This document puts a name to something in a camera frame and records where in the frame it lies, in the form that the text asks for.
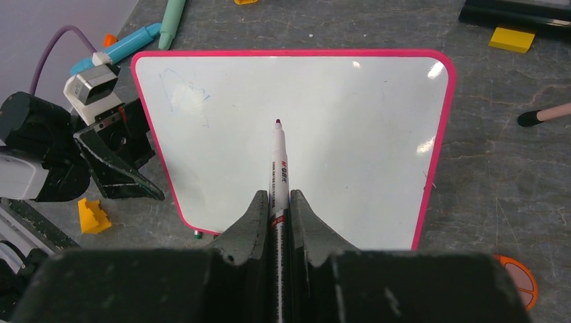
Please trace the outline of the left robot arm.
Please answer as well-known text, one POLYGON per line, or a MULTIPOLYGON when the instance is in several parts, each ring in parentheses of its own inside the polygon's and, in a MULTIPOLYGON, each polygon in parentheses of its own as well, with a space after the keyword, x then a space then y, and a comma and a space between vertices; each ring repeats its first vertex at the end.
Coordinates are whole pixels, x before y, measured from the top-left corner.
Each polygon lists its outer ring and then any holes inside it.
POLYGON ((1 197, 36 202, 79 198, 95 183, 106 199, 164 193, 139 173, 154 155, 139 99, 119 102, 87 125, 78 115, 26 92, 1 106, 1 197))

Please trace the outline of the pink framed whiteboard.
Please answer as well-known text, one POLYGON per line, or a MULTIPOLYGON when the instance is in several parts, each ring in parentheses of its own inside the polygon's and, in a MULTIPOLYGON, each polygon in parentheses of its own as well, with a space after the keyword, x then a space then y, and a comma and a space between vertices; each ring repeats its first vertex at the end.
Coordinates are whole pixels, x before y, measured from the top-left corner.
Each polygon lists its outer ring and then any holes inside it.
POLYGON ((144 51, 131 71, 178 213, 226 231, 268 190, 285 131, 290 188, 362 250, 416 249, 457 71, 430 49, 144 51))

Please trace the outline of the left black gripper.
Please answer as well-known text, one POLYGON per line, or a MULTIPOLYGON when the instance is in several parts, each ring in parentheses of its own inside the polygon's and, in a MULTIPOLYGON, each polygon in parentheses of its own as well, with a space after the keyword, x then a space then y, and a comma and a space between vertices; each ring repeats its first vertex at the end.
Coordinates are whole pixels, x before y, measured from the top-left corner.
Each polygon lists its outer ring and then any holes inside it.
POLYGON ((97 116, 94 129, 78 131, 73 138, 102 196, 163 201, 163 191, 138 172, 155 155, 147 138, 149 125, 141 100, 97 116))

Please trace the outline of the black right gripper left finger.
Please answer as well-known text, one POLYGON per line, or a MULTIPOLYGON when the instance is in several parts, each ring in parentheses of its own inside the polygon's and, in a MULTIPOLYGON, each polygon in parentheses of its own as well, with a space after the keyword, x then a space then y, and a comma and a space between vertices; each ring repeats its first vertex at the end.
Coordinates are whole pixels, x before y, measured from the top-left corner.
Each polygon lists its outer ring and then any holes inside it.
POLYGON ((203 248, 68 249, 45 260, 14 322, 265 322, 268 195, 203 248))

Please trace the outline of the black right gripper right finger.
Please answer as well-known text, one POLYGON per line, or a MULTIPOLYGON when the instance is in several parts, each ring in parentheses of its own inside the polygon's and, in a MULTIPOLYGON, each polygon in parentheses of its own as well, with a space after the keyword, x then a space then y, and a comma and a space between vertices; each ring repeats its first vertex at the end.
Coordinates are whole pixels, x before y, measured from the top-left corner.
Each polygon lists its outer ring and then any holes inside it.
POLYGON ((290 195, 295 322, 529 322, 509 274, 474 252, 359 250, 290 195))

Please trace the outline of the magenta whiteboard marker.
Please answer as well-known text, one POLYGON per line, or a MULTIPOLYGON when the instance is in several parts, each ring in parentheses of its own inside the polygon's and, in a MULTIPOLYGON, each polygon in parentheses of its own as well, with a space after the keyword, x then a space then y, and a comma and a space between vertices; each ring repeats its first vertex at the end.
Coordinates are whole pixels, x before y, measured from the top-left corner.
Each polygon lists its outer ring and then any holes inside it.
POLYGON ((269 185, 269 237, 271 246, 272 322, 289 322, 291 307, 288 219, 290 190, 288 156, 283 125, 275 121, 271 145, 271 181, 269 185))

